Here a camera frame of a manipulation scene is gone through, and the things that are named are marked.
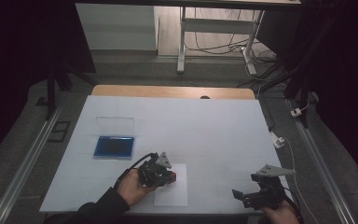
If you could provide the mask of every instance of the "floor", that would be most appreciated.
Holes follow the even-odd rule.
[[[203,16],[208,15],[206,12],[206,9],[202,10]],[[221,16],[229,15],[229,12],[224,9],[220,13]],[[171,34],[160,32],[159,35],[161,42],[163,42],[162,36]],[[205,37],[205,41],[201,37],[200,40],[202,40],[202,42],[199,42],[202,45],[201,47],[207,48],[229,43],[230,35],[225,37],[224,40],[212,40],[210,37]],[[186,43],[192,47],[196,46],[195,42],[190,41],[190,38]],[[263,51],[261,47],[261,49],[257,49],[257,46],[255,45],[255,50]],[[89,75],[102,84],[118,85],[249,88],[254,83],[246,74],[244,61],[241,57],[236,57],[235,55],[229,57],[206,57],[207,54],[200,55],[201,57],[189,57],[186,59],[185,73],[178,75],[176,73],[176,59],[174,58],[175,48],[166,48],[165,50],[165,53],[162,53],[162,50],[159,51],[159,57],[110,55],[94,52],[93,60],[97,68],[97,74]],[[194,51],[193,56],[196,56],[199,52]],[[257,63],[255,66],[258,73],[263,73],[270,67],[270,63]],[[277,76],[279,73],[280,71],[276,71],[273,76]],[[62,154],[76,126],[82,106],[92,91],[90,84],[73,75],[70,75],[70,78],[74,83],[72,90],[70,92],[57,92],[58,96],[67,95],[62,112],[58,117],[60,122],[69,122],[67,135],[59,136],[52,133],[48,137],[49,140],[43,146],[33,171],[23,186],[18,200],[11,208],[6,223],[42,223],[45,219],[45,215],[38,212],[40,204],[43,202],[43,197],[60,164]],[[296,167],[296,181],[292,177],[288,177],[289,186],[300,200],[301,211],[306,223],[343,223],[337,215],[336,208],[315,169],[310,154],[298,132],[296,123],[289,114],[290,108],[282,95],[284,86],[285,83],[260,94],[257,93],[258,85],[253,86],[253,90],[262,106],[268,127],[278,136],[285,137],[288,140],[284,147],[277,149],[277,154],[282,167],[289,169]],[[46,95],[46,82],[35,84],[30,89],[27,106],[24,107],[21,116],[0,146],[0,200],[19,168],[22,159],[45,123],[47,109],[43,104],[40,105],[37,102],[41,97],[46,97]],[[316,105],[317,101],[312,100],[308,108],[309,130],[314,136],[315,142],[323,154],[337,186],[342,191],[356,223],[358,223],[358,167],[348,151],[319,119],[315,112]],[[223,223],[231,219],[219,220]],[[241,223],[241,221],[244,223],[245,219],[231,220],[230,223]],[[171,217],[169,220],[156,218],[152,221],[147,220],[148,222],[175,224],[216,223],[213,222],[213,218],[207,217],[202,220],[188,220],[179,217]]]

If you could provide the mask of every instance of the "power plug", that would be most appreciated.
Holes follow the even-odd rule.
[[[273,132],[270,132],[270,134],[271,134],[272,144],[273,144],[276,148],[283,147],[284,139],[281,138],[281,137],[280,137],[280,138],[277,137],[277,135],[275,135],[275,133],[273,133]]]
[[[301,110],[299,108],[290,111],[290,113],[292,114],[293,118],[298,117],[298,116],[300,116],[302,114]]]

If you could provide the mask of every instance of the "sheet of paper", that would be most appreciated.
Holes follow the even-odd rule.
[[[176,181],[156,189],[155,206],[187,206],[187,166],[173,164],[172,170],[176,172]]]

